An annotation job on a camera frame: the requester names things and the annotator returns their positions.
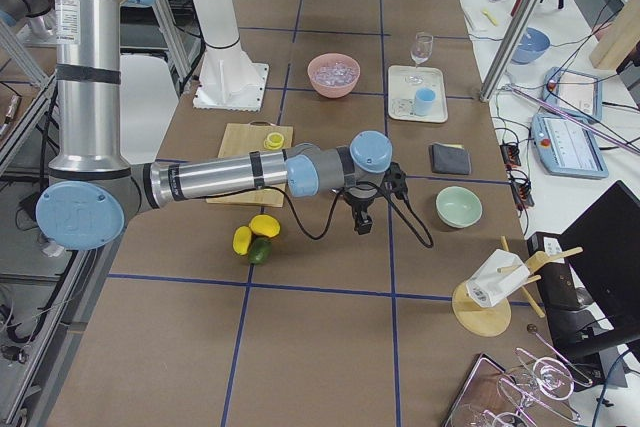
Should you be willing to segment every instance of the white cup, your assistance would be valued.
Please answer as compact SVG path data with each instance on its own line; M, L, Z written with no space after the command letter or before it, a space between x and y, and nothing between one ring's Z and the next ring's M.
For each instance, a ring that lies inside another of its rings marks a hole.
M418 117L424 117L429 113L431 107L433 107L435 100L436 93L433 90L427 87L422 87L416 90L411 113L413 115L417 115Z

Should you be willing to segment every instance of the light green bowl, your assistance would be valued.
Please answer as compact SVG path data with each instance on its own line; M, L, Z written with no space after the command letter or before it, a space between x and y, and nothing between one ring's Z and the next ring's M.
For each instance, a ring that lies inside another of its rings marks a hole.
M482 204L476 194L463 187L442 189L436 197L438 217L447 225L463 229L482 217Z

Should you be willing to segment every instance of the blue cable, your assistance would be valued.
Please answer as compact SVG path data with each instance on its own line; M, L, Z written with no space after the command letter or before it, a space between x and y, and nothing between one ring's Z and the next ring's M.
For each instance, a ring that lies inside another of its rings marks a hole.
M629 352L631 352L631 349L627 349L625 352L620 354L618 358L615 360L615 362L613 363L613 365L611 365L609 372L607 372L607 377L604 379L604 384L602 384L602 392L600 393L600 397L598 397L598 405L596 406L596 411L593 413L593 422L591 422L591 427L596 427L596 422L598 421L598 414L600 413L600 407L602 406L602 401L604 400L604 394L607 391L607 386L609 384L609 378L611 377L611 374L613 374L613 371L616 370L616 367L618 366L618 364L622 361L624 356L627 355Z

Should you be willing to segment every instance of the wooden cutting board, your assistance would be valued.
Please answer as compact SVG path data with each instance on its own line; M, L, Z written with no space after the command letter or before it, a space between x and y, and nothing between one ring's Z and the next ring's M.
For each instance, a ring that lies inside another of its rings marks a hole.
M254 124L227 124L220 145L218 157L233 157L248 154L254 151L266 151L264 139L271 132L280 132L284 136L284 147L291 147L293 142L293 127L282 125L254 125ZM277 185L284 190L285 184ZM264 205L267 207L282 207L284 196L270 189L245 192L244 194L222 197L220 199L206 199L210 204L235 204L235 205Z

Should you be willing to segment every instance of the white tray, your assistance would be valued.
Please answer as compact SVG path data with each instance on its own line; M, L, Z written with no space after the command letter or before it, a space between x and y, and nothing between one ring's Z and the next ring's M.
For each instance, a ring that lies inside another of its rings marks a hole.
M418 67L417 73L424 81L419 85L411 85L405 78L416 74L416 68L406 65L392 65L389 67L389 117L397 120L412 120L414 122L442 123L449 117L447 113L447 97L444 92L444 77L439 69ZM416 90L428 87L436 93L436 100L427 115L413 115L413 98Z

